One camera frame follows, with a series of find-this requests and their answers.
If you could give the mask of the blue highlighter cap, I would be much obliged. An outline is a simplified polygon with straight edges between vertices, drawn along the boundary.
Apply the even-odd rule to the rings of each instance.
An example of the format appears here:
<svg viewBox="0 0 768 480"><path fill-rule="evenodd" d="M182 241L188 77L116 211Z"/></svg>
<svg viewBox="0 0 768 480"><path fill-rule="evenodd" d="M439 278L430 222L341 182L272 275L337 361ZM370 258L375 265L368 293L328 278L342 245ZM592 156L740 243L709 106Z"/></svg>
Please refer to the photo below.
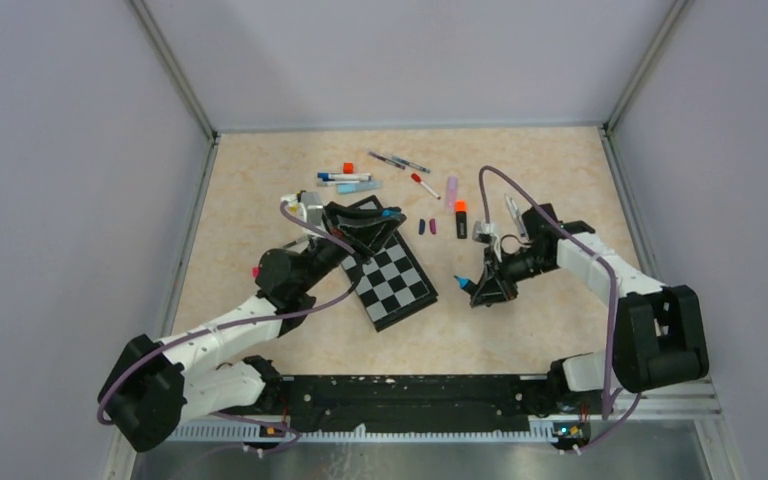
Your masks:
<svg viewBox="0 0 768 480"><path fill-rule="evenodd" d="M403 213L397 209L383 209L381 211L381 217L383 218L397 217L402 215Z"/></svg>

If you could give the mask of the black highlighter blue tip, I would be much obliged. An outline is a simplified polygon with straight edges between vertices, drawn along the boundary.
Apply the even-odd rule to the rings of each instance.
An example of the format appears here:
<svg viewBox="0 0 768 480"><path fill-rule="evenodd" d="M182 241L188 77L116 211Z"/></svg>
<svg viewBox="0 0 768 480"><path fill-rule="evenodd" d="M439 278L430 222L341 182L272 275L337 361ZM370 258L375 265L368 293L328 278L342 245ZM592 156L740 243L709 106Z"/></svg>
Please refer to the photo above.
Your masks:
<svg viewBox="0 0 768 480"><path fill-rule="evenodd" d="M462 291L468 293L469 295L472 295L475 292L477 285L472 280L457 275L455 275L454 278Z"/></svg>

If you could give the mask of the white marker magenta end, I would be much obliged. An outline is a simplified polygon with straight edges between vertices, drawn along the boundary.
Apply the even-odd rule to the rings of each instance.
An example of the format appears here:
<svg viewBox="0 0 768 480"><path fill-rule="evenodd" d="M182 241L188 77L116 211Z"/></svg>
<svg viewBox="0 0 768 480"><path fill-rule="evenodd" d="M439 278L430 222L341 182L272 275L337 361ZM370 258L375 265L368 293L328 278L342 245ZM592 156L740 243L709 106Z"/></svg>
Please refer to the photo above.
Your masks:
<svg viewBox="0 0 768 480"><path fill-rule="evenodd" d="M509 213L511 214L512 219L514 220L514 222L516 224L519 236L521 238L527 238L528 237L528 233L527 233L524 221L522 220L521 211L520 211L518 205L516 204L516 202L512 198L509 198L507 200L507 203L508 203Z"/></svg>

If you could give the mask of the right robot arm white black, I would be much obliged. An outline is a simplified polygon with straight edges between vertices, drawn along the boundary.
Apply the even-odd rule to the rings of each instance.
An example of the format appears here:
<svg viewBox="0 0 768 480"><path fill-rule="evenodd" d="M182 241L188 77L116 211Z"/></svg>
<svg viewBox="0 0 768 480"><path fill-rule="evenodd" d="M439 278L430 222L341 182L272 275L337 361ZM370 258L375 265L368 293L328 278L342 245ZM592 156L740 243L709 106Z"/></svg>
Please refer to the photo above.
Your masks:
<svg viewBox="0 0 768 480"><path fill-rule="evenodd" d="M478 281L461 278L473 307L514 300L521 281L555 270L579 278L614 309L613 330L603 350L552 363L546 385L549 404L572 412L587 392L618 385L631 393L701 379L709 358L696 292L653 279L607 247L595 230L578 220L561 222L551 205L522 214L527 241L508 253L494 224L478 221L473 239L484 244Z"/></svg>

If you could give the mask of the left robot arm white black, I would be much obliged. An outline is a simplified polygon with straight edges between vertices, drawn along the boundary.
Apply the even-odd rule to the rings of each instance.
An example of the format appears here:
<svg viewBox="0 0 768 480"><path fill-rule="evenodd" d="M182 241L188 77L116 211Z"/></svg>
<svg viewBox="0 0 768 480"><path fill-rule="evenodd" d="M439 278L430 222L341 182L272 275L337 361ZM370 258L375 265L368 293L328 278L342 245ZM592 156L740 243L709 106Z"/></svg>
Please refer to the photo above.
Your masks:
<svg viewBox="0 0 768 480"><path fill-rule="evenodd" d="M292 213L293 207L306 205L283 198L279 211L305 231L307 247L266 251L256 293L231 311L181 334L130 340L98 394L99 424L116 427L135 451L146 452L190 420L232 407L250 406L262 414L277 407L281 388L271 380L270 365L222 362L290 333L350 296L347 289L318 303L309 292L345 259L369 261L407 219L399 207L369 210L331 202L319 207L321 221L313 224Z"/></svg>

